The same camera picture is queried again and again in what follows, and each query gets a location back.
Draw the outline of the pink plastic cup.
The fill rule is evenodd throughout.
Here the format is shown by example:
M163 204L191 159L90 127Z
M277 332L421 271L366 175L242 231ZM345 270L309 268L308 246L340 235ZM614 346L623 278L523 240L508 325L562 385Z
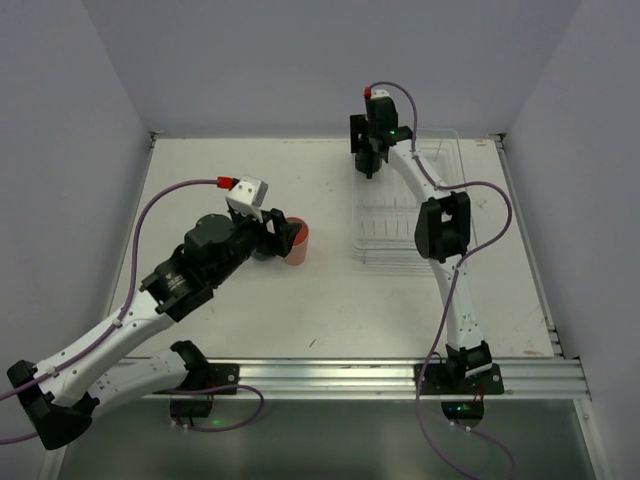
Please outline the pink plastic cup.
M290 266L300 266L306 260L310 229L307 223L298 217L288 217L289 224L297 224L300 229L297 232L290 253L284 258Z

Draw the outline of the black metal mug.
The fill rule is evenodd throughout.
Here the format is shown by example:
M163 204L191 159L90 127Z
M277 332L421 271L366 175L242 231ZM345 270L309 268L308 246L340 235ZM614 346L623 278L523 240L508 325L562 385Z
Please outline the black metal mug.
M371 148L361 147L354 154L354 166L357 172L365 176L367 180L381 169L383 157L379 152Z

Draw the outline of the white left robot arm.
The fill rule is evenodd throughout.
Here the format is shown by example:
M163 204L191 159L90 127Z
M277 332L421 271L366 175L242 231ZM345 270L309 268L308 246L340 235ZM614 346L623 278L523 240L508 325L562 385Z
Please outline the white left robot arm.
M98 415L135 398L207 389L208 362L189 340L122 370L116 366L212 300L215 289L254 253L286 257L301 228L277 209L262 219L234 212L206 215L118 311L56 355L16 362L7 377L34 437L55 450L79 438Z

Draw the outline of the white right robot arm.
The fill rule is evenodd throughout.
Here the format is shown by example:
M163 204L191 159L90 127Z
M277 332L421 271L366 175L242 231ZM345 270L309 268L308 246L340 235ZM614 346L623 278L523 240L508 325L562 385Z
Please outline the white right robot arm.
M413 194L418 206L413 241L434 273L443 302L439 332L446 335L446 359L435 373L421 377L459 388L493 367L468 285L466 260L476 251L471 246L471 198L465 187L448 185L427 165L417 147L416 130L399 123L387 91L367 87L364 104L363 114L350 117L355 170L371 181L388 166Z

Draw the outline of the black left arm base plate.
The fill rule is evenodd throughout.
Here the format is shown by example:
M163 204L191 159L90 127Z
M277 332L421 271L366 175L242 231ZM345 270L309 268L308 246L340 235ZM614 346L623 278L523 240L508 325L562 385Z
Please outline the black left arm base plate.
M237 363L208 363L190 370L177 387L159 390L158 394L213 395L212 390L217 389L223 395L235 395L239 378Z

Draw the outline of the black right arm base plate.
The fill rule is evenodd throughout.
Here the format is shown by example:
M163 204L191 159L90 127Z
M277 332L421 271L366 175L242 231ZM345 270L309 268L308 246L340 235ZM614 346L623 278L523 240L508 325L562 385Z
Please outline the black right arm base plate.
M497 364L493 364L488 371L462 379L455 379L445 364L431 363L423 375L420 374L421 368L422 364L414 365L415 383L422 380L421 396L502 395L505 393L502 373Z

